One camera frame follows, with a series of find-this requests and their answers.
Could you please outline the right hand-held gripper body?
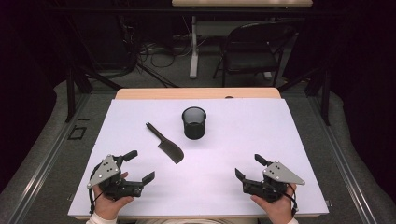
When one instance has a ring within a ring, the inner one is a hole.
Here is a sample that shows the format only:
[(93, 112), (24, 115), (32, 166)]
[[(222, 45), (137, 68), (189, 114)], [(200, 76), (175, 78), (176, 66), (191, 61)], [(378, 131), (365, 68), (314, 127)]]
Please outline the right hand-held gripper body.
[(286, 194), (288, 184), (305, 184), (304, 180), (280, 161), (261, 161), (261, 164), (264, 166), (262, 181), (246, 179), (242, 175), (244, 193), (259, 196), (268, 203), (273, 203)]

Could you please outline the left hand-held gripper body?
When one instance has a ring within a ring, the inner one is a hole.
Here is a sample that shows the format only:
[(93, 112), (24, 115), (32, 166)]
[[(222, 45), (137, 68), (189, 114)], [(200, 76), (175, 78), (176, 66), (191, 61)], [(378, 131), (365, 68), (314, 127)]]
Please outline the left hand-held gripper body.
[(121, 177), (123, 156), (107, 155), (94, 167), (87, 188), (98, 186), (107, 197), (114, 200), (127, 196), (140, 197), (143, 183), (127, 181)]

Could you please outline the dark brown comb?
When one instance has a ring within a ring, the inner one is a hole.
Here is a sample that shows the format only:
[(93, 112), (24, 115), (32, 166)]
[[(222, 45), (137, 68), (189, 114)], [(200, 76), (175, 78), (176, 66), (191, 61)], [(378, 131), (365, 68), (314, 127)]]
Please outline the dark brown comb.
[(184, 153), (177, 144), (167, 139), (151, 123), (147, 122), (146, 126), (160, 140), (158, 148), (160, 148), (173, 163), (178, 164), (184, 159)]

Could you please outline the black mesh cup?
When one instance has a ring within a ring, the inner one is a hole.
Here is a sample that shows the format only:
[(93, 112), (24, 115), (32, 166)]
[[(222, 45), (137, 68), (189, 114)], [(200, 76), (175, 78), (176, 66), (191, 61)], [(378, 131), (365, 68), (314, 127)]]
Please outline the black mesh cup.
[(191, 140), (198, 140), (205, 135), (206, 112), (198, 106), (186, 108), (182, 113), (184, 134)]

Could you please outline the person's right hand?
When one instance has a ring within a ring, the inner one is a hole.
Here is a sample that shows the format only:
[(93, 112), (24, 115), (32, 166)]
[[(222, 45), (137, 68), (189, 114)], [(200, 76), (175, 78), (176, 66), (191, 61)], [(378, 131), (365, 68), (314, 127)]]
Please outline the person's right hand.
[(291, 199), (286, 196), (273, 203), (268, 203), (256, 195), (252, 195), (250, 199), (266, 212), (272, 224), (288, 224), (294, 218), (291, 214)]

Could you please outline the person's left hand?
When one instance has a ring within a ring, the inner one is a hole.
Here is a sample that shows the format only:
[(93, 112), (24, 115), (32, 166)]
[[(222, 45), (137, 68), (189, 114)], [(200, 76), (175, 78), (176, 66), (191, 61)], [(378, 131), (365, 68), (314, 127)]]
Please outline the person's left hand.
[(105, 220), (116, 219), (119, 211), (134, 200), (133, 197), (127, 196), (113, 201), (108, 199), (98, 186), (93, 186), (92, 191), (95, 196), (94, 213)]

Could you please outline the black metal stand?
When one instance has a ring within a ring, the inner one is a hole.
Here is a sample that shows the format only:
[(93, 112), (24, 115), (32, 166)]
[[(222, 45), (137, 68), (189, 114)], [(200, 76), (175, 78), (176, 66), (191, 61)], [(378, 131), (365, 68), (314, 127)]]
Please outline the black metal stand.
[(286, 84), (278, 87), (279, 92), (288, 90), (289, 88), (302, 82), (304, 79), (309, 79), (308, 84), (304, 90), (306, 96), (316, 96), (318, 91), (321, 90), (320, 101), (320, 116), (327, 126), (330, 126), (329, 121), (329, 102), (331, 91), (331, 73), (328, 66), (314, 67), (308, 72), (299, 75)]
[(66, 91), (67, 91), (67, 117), (66, 121), (69, 122), (77, 113), (75, 87), (88, 94), (93, 90), (89, 78), (98, 80), (113, 90), (120, 90), (121, 85), (116, 84), (110, 79), (100, 75), (92, 64), (92, 59), (89, 55), (84, 42), (79, 36), (75, 24), (69, 19), (65, 19), (64, 31), (64, 54), (67, 59), (67, 72), (66, 72)]

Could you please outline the black folding chair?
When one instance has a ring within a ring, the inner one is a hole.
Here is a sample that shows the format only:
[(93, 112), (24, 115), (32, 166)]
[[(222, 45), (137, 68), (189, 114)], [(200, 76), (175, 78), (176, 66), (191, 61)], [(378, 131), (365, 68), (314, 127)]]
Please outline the black folding chair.
[(284, 48), (296, 35), (296, 29), (285, 22), (253, 22), (233, 29), (220, 47), (220, 59), (213, 74), (221, 72), (222, 86), (226, 75), (272, 73), (276, 85)]

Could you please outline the white-legged background desk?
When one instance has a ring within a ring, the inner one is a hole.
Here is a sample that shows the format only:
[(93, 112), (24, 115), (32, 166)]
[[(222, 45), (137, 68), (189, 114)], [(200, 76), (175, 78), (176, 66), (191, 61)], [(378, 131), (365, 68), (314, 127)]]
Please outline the white-legged background desk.
[[(303, 9), (310, 8), (313, 0), (172, 0), (172, 6), (178, 9)], [(242, 25), (241, 19), (204, 19), (202, 16), (191, 17), (191, 69), (190, 78), (197, 78), (199, 36), (226, 36), (237, 25)]]

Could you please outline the metal floor rail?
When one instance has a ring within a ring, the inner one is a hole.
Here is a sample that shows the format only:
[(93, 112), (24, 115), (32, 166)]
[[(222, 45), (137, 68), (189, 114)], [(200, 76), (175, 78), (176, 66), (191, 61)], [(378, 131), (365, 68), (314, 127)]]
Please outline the metal floor rail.
[(5, 224), (82, 224), (68, 210), (92, 146), (90, 101), (89, 94), (80, 97), (76, 115), (56, 133)]
[(316, 97), (308, 97), (308, 102), (314, 110), (314, 114), (318, 120), (321, 129), (325, 132), (325, 136), (330, 142), (331, 152), (336, 166), (343, 178), (344, 185), (348, 194), (354, 203), (357, 212), (360, 215), (363, 224), (377, 224), (376, 218), (361, 190), (361, 186), (357, 182), (356, 177), (353, 175), (352, 170), (347, 162), (347, 159), (340, 148), (340, 145), (334, 136), (332, 127), (328, 126), (323, 120), (320, 112), (320, 103)]

